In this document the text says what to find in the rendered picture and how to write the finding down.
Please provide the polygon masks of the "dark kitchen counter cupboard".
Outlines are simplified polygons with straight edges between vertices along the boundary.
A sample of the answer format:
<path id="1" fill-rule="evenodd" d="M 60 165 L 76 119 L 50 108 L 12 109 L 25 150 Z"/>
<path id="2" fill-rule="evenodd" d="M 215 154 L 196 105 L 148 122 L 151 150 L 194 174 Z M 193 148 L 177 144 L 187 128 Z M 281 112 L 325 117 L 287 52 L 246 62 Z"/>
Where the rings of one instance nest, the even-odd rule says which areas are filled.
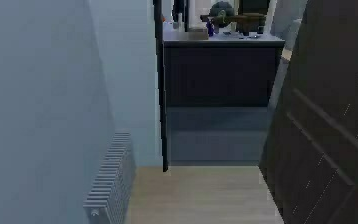
<path id="1" fill-rule="evenodd" d="M 163 38 L 166 105 L 265 107 L 285 41 L 271 34 Z"/>

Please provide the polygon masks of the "brown box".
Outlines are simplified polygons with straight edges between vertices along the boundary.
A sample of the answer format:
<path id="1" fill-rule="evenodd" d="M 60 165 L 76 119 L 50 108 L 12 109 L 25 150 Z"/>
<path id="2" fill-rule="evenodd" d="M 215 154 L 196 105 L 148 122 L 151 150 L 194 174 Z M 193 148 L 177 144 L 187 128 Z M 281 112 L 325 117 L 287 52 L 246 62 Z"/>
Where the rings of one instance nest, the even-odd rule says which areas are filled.
<path id="1" fill-rule="evenodd" d="M 191 28 L 188 30 L 187 34 L 188 38 L 194 41 L 209 39 L 208 31 L 203 28 Z"/>

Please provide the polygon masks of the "dark green round kettle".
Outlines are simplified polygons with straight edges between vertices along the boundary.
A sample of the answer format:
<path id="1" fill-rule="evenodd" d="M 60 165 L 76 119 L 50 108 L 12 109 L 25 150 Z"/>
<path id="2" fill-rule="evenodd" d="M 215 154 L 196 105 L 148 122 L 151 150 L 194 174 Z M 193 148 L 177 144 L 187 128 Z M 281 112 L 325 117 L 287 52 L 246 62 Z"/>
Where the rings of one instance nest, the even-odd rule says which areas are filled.
<path id="1" fill-rule="evenodd" d="M 210 17 L 220 17 L 218 23 L 219 28 L 224 28 L 229 25 L 226 21 L 227 16 L 234 16 L 234 8 L 228 1 L 217 1 L 209 10 Z"/>

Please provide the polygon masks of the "dark olive pan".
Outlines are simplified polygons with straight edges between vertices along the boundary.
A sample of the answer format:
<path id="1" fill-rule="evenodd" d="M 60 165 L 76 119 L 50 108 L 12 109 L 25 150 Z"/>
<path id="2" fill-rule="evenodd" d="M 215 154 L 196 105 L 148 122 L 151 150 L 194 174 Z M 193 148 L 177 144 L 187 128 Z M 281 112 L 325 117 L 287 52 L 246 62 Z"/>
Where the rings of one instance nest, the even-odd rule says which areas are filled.
<path id="1" fill-rule="evenodd" d="M 264 25 L 266 16 L 260 13 L 243 13 L 241 15 L 201 15 L 200 20 L 202 22 L 208 22 L 214 26 L 214 28 L 225 28 L 232 23 L 236 24 L 235 30 L 242 33 L 244 36 L 248 36 L 250 32 L 256 32 L 257 34 L 264 33 Z"/>

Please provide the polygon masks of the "grey ribbed wall radiator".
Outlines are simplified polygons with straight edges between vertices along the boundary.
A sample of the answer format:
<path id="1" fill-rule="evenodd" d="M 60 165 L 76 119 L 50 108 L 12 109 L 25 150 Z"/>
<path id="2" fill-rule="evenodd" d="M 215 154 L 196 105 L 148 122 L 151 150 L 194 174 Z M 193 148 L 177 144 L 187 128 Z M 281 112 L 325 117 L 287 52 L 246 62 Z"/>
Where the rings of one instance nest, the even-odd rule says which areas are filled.
<path id="1" fill-rule="evenodd" d="M 125 224 L 136 175 L 129 133 L 116 133 L 83 203 L 89 224 Z"/>

